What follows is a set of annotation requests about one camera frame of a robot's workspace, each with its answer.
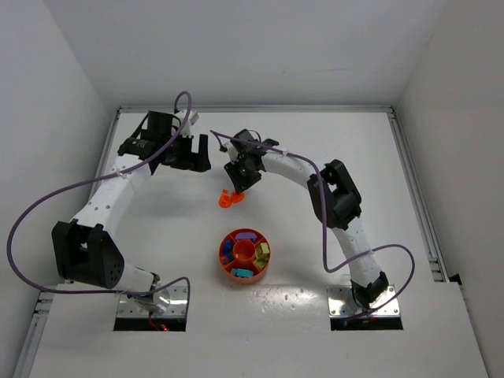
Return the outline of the blue rounded lego brick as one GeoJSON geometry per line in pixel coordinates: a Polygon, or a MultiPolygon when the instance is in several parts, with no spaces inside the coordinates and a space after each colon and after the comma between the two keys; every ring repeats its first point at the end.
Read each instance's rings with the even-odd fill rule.
{"type": "Polygon", "coordinates": [[[233,242],[231,240],[226,240],[224,245],[222,246],[222,254],[223,255],[232,255],[233,242]]]}

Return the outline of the purple rounded lego brick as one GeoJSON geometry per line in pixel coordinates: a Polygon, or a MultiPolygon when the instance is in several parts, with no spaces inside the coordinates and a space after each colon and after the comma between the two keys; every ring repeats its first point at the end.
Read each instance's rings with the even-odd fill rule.
{"type": "Polygon", "coordinates": [[[250,240],[252,243],[256,243],[258,240],[258,236],[254,232],[239,232],[235,236],[235,241],[240,240],[250,240]]]}

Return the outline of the small teal lego brick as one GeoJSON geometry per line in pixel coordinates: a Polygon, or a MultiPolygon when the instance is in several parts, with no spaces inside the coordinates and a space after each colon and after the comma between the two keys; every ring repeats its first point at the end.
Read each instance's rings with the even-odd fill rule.
{"type": "Polygon", "coordinates": [[[242,272],[243,276],[245,277],[252,277],[254,275],[254,273],[248,269],[244,269],[243,272],[242,272]]]}

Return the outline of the teal 2x4 lego brick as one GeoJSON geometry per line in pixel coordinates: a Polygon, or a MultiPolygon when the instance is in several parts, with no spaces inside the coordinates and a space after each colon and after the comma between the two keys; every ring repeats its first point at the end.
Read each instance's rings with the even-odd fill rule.
{"type": "Polygon", "coordinates": [[[243,270],[242,269],[236,269],[236,268],[233,268],[231,270],[231,274],[233,276],[241,276],[243,274],[243,270]]]}

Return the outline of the orange round divided container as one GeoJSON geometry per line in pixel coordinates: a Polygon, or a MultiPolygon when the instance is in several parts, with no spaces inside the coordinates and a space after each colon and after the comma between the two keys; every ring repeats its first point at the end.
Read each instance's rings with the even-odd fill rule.
{"type": "Polygon", "coordinates": [[[269,244],[269,241],[259,231],[256,231],[251,228],[239,228],[239,229],[236,229],[232,232],[229,232],[222,239],[220,246],[218,248],[218,259],[219,259],[220,267],[227,278],[235,281],[238,284],[251,285],[251,284],[258,283],[265,276],[265,274],[268,270],[268,267],[269,267],[269,263],[263,269],[260,269],[259,267],[257,267],[254,264],[254,260],[256,258],[258,258],[256,255],[256,246],[259,243],[267,243],[269,245],[270,253],[268,256],[269,256],[269,262],[270,262],[272,248],[269,244]],[[252,243],[250,240],[235,241],[234,236],[239,232],[254,232],[258,236],[258,240],[256,243],[252,243]],[[226,240],[231,240],[233,242],[232,255],[223,255],[221,252],[222,246],[224,245],[224,242],[226,240]],[[230,262],[226,265],[222,263],[222,258],[224,258],[224,257],[228,257],[230,260],[230,262]],[[254,273],[254,275],[252,277],[245,277],[243,275],[233,276],[231,274],[231,270],[233,268],[242,269],[242,270],[248,269],[248,270],[252,271],[254,273]]]}

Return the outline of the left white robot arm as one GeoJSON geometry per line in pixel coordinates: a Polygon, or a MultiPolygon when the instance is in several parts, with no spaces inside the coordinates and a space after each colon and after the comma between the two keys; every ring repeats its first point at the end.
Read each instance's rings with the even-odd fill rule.
{"type": "Polygon", "coordinates": [[[158,284],[156,274],[128,264],[113,240],[120,219],[139,189],[160,165],[173,169],[210,170],[208,136],[192,150],[194,111],[150,111],[119,146],[104,180],[69,222],[55,224],[51,237],[57,272],[66,280],[143,295],[158,284]]]}

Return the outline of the yellow-green lego brick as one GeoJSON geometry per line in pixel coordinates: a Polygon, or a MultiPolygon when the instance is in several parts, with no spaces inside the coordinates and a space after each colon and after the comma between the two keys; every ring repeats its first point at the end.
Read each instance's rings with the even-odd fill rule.
{"type": "Polygon", "coordinates": [[[269,256],[260,256],[259,258],[256,258],[254,260],[254,264],[259,267],[260,269],[263,269],[267,264],[269,263],[269,256]]]}
{"type": "Polygon", "coordinates": [[[258,258],[265,256],[265,255],[269,255],[269,253],[270,253],[270,249],[269,249],[269,245],[267,243],[259,243],[256,246],[256,255],[258,258]]]}

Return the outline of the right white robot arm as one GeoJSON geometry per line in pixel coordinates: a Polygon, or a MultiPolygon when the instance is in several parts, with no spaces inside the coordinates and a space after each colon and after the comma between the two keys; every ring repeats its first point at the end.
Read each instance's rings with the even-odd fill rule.
{"type": "Polygon", "coordinates": [[[255,139],[248,129],[220,142],[219,147],[229,157],[224,170],[238,193],[258,183],[263,172],[282,176],[308,191],[322,223],[324,270],[335,272],[344,266],[328,267],[327,236],[332,232],[349,266],[350,285],[359,306],[368,309],[387,290],[387,276],[373,257],[363,230],[361,194],[341,161],[319,165],[281,149],[273,139],[255,139]]]}

